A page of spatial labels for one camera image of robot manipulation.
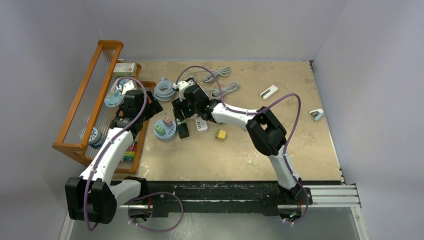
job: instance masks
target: small box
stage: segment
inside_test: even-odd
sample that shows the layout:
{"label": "small box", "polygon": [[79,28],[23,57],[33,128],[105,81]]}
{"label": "small box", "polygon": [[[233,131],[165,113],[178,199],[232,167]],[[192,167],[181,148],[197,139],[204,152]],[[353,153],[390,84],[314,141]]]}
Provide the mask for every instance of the small box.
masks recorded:
{"label": "small box", "polygon": [[115,77],[135,77],[137,65],[135,63],[117,63],[113,69]]}
{"label": "small box", "polygon": [[172,126],[172,120],[169,117],[164,116],[163,119],[162,119],[162,121],[163,121],[163,124],[165,124],[167,127],[171,127]]}
{"label": "small box", "polygon": [[226,135],[227,135],[227,132],[221,129],[218,129],[215,132],[215,138],[221,141],[225,140]]}
{"label": "small box", "polygon": [[165,134],[165,128],[163,126],[161,126],[160,124],[155,125],[154,130],[156,131],[157,134],[159,134],[161,136]]}

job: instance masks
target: black base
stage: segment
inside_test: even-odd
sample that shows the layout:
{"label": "black base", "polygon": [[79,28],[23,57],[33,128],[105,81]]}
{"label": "black base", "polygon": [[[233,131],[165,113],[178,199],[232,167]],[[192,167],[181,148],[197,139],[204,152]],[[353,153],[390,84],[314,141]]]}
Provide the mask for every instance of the black base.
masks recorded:
{"label": "black base", "polygon": [[[299,199],[312,203],[300,189],[287,191],[277,181],[148,181],[149,193],[170,192],[182,201],[185,213],[257,213],[279,216],[278,205],[297,205]],[[130,205],[147,204],[147,200],[129,202]],[[153,197],[152,217],[167,217],[180,212],[180,205],[171,196]]]}
{"label": "black base", "polygon": [[[87,180],[70,177],[65,184],[66,202],[69,217],[84,221],[84,191]],[[117,210],[117,201],[109,186],[100,179],[90,183],[87,201],[88,220],[94,223],[108,224]]]}

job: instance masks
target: green block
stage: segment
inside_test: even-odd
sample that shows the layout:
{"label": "green block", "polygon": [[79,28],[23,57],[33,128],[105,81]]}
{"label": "green block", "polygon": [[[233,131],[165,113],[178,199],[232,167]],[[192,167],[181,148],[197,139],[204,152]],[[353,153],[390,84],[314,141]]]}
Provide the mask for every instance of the green block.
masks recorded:
{"label": "green block", "polygon": [[157,134],[161,136],[165,134],[165,128],[160,124],[154,126],[154,130],[156,131]]}

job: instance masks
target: white clip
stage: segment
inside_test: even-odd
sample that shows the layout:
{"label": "white clip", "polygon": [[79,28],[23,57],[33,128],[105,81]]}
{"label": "white clip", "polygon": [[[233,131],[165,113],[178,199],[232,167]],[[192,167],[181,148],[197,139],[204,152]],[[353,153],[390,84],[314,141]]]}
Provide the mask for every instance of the white clip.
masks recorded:
{"label": "white clip", "polygon": [[322,108],[318,108],[310,111],[309,114],[312,115],[313,120],[316,122],[324,115],[324,110]]}
{"label": "white clip", "polygon": [[278,87],[276,87],[275,85],[272,85],[268,87],[267,89],[265,89],[265,91],[261,92],[259,94],[259,97],[261,97],[263,100],[267,100],[272,95],[274,95],[277,91],[278,91]]}

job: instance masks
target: colorful item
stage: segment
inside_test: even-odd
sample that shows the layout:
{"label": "colorful item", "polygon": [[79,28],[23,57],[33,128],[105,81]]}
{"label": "colorful item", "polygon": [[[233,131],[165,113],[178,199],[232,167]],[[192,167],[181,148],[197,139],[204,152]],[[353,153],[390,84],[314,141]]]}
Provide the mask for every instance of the colorful item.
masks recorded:
{"label": "colorful item", "polygon": [[134,161],[134,156],[136,155],[137,142],[133,142],[131,146],[129,146],[122,158],[120,159],[122,162],[132,163]]}

